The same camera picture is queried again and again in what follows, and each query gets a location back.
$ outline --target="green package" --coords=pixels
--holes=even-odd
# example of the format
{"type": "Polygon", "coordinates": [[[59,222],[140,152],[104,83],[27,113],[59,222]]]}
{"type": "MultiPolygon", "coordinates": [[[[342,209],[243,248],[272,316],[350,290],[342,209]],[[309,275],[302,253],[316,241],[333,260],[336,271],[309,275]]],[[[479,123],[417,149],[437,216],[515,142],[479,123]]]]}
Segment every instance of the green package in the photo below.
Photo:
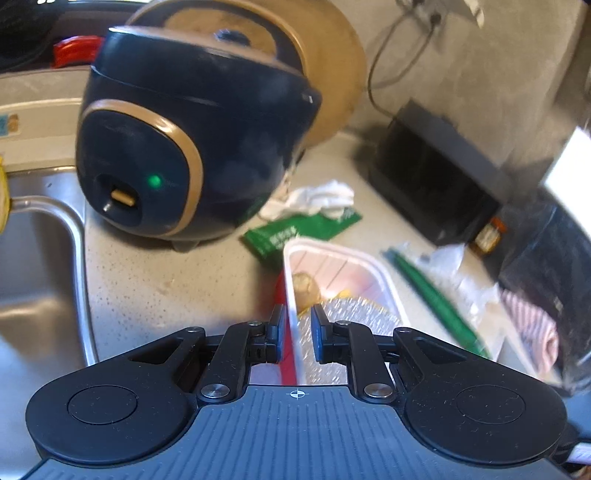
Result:
{"type": "Polygon", "coordinates": [[[242,236],[242,241],[265,265],[280,269],[283,266],[283,246],[292,238],[308,236],[330,240],[360,220],[361,215],[350,207],[345,209],[338,220],[320,213],[312,216],[294,215],[253,228],[242,236]]]}

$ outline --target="metal screw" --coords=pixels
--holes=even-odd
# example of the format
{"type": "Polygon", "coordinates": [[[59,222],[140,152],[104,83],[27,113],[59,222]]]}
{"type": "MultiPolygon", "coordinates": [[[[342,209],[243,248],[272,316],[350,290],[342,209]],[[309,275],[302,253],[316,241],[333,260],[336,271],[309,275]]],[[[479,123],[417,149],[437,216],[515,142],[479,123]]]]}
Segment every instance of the metal screw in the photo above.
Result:
{"type": "Polygon", "coordinates": [[[388,398],[393,393],[392,387],[385,383],[370,383],[363,391],[372,398],[388,398]]]}
{"type": "Polygon", "coordinates": [[[201,389],[201,395],[207,398],[223,398],[230,393],[230,389],[221,383],[205,385],[201,389]]]}

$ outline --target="sticker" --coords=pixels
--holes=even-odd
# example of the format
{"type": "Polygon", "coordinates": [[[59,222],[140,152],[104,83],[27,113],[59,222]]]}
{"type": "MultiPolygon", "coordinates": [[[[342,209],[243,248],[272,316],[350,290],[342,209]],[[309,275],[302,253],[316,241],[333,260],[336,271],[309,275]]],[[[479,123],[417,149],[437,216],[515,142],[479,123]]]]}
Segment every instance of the sticker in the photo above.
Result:
{"type": "Polygon", "coordinates": [[[20,133],[20,120],[17,113],[0,115],[0,137],[8,137],[20,133]]]}
{"type": "Polygon", "coordinates": [[[294,390],[292,392],[289,392],[288,395],[290,395],[291,397],[295,398],[296,400],[304,397],[305,395],[310,395],[309,393],[304,393],[302,392],[302,390],[300,390],[299,388],[297,390],[294,390]]]}
{"type": "Polygon", "coordinates": [[[499,233],[499,231],[492,225],[488,224],[480,231],[480,233],[474,240],[474,243],[484,253],[489,254],[495,249],[500,239],[501,234],[499,233]]]}

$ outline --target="stainless steel sink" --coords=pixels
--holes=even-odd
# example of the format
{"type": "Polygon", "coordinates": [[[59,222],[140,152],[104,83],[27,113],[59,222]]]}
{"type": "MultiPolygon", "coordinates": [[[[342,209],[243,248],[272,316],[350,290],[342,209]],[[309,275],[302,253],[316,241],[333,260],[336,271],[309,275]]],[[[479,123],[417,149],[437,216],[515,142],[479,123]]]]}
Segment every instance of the stainless steel sink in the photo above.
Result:
{"type": "Polygon", "coordinates": [[[85,199],[73,168],[9,176],[0,235],[0,479],[39,460],[25,408],[44,384],[97,361],[86,294],[85,199]]]}

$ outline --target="crumpled paper towel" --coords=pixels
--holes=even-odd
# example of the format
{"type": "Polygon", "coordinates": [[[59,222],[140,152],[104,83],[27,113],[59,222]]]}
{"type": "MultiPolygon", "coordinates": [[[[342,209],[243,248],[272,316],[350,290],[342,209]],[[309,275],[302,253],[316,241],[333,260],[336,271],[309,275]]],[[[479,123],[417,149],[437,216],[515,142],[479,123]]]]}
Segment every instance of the crumpled paper towel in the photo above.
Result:
{"type": "Polygon", "coordinates": [[[339,219],[345,207],[353,206],[355,192],[346,183],[331,180],[319,187],[303,187],[291,192],[285,200],[270,198],[259,212],[259,217],[272,222],[296,213],[339,219]]]}

